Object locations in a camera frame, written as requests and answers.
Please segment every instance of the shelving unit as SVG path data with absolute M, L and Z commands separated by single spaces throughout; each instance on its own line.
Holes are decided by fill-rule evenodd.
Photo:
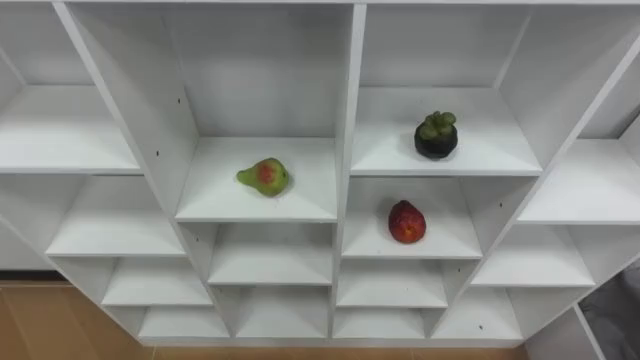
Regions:
M 640 1 L 222 2 L 0 2 L 0 232 L 140 342 L 513 347 L 640 256 Z

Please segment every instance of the mangosteen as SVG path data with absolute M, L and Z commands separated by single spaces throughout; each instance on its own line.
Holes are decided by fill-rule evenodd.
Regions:
M 429 159 L 447 157 L 458 145 L 458 130 L 453 124 L 456 117 L 439 111 L 428 115 L 416 128 L 413 140 L 416 150 Z

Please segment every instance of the wooden floor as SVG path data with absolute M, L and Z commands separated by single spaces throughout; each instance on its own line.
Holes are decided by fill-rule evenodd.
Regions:
M 0 284 L 0 359 L 526 360 L 517 349 L 144 348 L 68 285 Z

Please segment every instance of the pear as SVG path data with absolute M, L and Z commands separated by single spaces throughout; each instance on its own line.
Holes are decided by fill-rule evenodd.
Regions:
M 287 169 L 275 158 L 264 159 L 248 169 L 238 171 L 236 178 L 268 197 L 280 194 L 289 184 Z

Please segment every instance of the white shelf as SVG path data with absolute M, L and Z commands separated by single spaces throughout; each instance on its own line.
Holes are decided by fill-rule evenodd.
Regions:
M 478 259 L 482 257 L 456 179 L 352 179 L 342 256 L 387 259 Z M 411 245 L 398 243 L 388 230 L 388 214 L 409 200 L 425 216 L 425 237 Z
M 577 140 L 518 217 L 533 224 L 640 224 L 640 167 L 617 140 Z
M 342 263 L 337 305 L 445 308 L 438 264 L 427 261 L 348 260 Z
M 179 221 L 335 222 L 333 139 L 201 138 L 176 218 Z M 236 180 L 239 170 L 268 157 L 291 175 L 276 198 Z
M 195 270 L 184 259 L 122 259 L 102 305 L 211 305 Z
M 435 329 L 433 339 L 522 340 L 503 289 L 468 289 Z
M 138 336 L 142 341 L 229 338 L 213 307 L 150 307 Z
M 565 227 L 516 225 L 472 285 L 591 287 L 595 283 Z
M 147 181 L 87 179 L 47 249 L 49 256 L 185 256 Z
M 209 283 L 331 285 L 332 238 L 325 224 L 222 225 Z
M 459 143 L 440 161 L 418 154 L 413 135 L 426 115 L 453 112 Z M 541 167 L 495 89 L 361 88 L 352 175 L 537 175 Z
M 95 86 L 26 86 L 1 111 L 0 173 L 142 173 Z
M 328 290 L 323 288 L 242 289 L 238 338 L 325 338 Z
M 419 310 L 339 309 L 333 326 L 336 339 L 425 339 Z

